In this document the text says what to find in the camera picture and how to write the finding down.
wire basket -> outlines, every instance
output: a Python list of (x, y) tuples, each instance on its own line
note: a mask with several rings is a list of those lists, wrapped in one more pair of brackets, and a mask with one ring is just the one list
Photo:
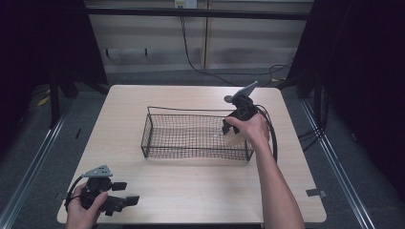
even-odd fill
[[(160, 114), (151, 114), (152, 109), (159, 110)], [(164, 110), (169, 110), (170, 114), (162, 114)], [(248, 141), (234, 146), (224, 144), (224, 116), (190, 114), (199, 111), (215, 113), (220, 110), (148, 107), (141, 143), (143, 155), (157, 158), (218, 157), (250, 160), (253, 148)]]

gray carpet floor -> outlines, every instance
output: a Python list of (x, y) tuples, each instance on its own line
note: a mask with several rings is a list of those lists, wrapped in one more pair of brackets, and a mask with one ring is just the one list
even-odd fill
[[(266, 73), (258, 70), (217, 70), (215, 73)], [(155, 85), (209, 85), (229, 86), (216, 76), (194, 71), (171, 71), (156, 73), (122, 73), (108, 75), (110, 85), (115, 84), (155, 84)], [(261, 85), (268, 82), (268, 75), (225, 75), (224, 78), (236, 85), (247, 85), (258, 80)], [(271, 81), (274, 86), (279, 81)], [(56, 220), (61, 201), (54, 199), (56, 193), (64, 193), (73, 178), (75, 168), (81, 158), (96, 119), (106, 98), (83, 85), (78, 97), (68, 111), (64, 125), (36, 177), (30, 194), (24, 201), (12, 228), (64, 228)], [(282, 90), (291, 120), (297, 135), (310, 130), (309, 121), (294, 87)], [(19, 135), (12, 143), (9, 152), (0, 162), (0, 182), (2, 183), (0, 210), (15, 191), (19, 180), (30, 166), (36, 151), (48, 132), (51, 120), (50, 104), (37, 107), (41, 93), (33, 94), (32, 104), (19, 126)], [(61, 98), (62, 108), (68, 104)], [(405, 228), (405, 205), (399, 200), (390, 183), (373, 166), (365, 149), (352, 140), (352, 132), (344, 119), (332, 107), (328, 120), (327, 135), (359, 196), (372, 216), (375, 228)], [(302, 142), (303, 148), (310, 140)], [(322, 198), (328, 218), (317, 228), (361, 228), (349, 202), (340, 187), (319, 143), (305, 151), (313, 178), (318, 189), (325, 190)], [(98, 228), (121, 228), (122, 225), (99, 225)], [(124, 228), (258, 228), (257, 225), (138, 225)]]

hand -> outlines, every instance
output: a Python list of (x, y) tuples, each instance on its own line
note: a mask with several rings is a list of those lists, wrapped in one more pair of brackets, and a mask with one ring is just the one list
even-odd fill
[(228, 116), (225, 121), (237, 127), (253, 146), (260, 144), (261, 141), (268, 143), (270, 140), (266, 120), (260, 113), (255, 114), (248, 121), (241, 121), (234, 116)]
[(66, 228), (74, 229), (91, 229), (96, 225), (97, 219), (100, 216), (99, 208), (105, 202), (108, 197), (107, 192), (100, 193), (92, 206), (86, 210), (81, 206), (80, 195), (81, 190), (86, 186), (86, 183), (82, 183), (75, 188), (73, 198), (68, 206), (68, 219), (66, 222)]

black horizontal bar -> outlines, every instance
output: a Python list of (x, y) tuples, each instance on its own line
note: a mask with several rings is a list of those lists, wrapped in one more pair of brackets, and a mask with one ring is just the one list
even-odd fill
[(219, 18), (249, 18), (275, 20), (309, 20), (310, 14), (304, 12), (274, 12), (274, 11), (241, 11), (241, 10), (198, 10), (198, 9), (168, 9), (168, 8), (33, 8), (49, 13), (87, 13), (97, 15), (144, 15), (144, 16), (183, 16), (183, 17), (219, 17)]

human arm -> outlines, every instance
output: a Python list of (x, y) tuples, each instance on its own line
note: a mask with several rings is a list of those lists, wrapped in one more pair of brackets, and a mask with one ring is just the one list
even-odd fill
[(256, 152), (265, 228), (305, 228), (294, 195), (272, 156), (265, 118), (256, 114), (248, 121), (241, 121), (229, 116), (225, 121), (236, 126)]
[(100, 216), (99, 208), (107, 199), (107, 192), (100, 193), (92, 206), (86, 210), (81, 206), (80, 195), (81, 190), (86, 186), (86, 183), (75, 188), (71, 202), (68, 206), (68, 219), (66, 222), (67, 229), (91, 229), (96, 224), (98, 217)]

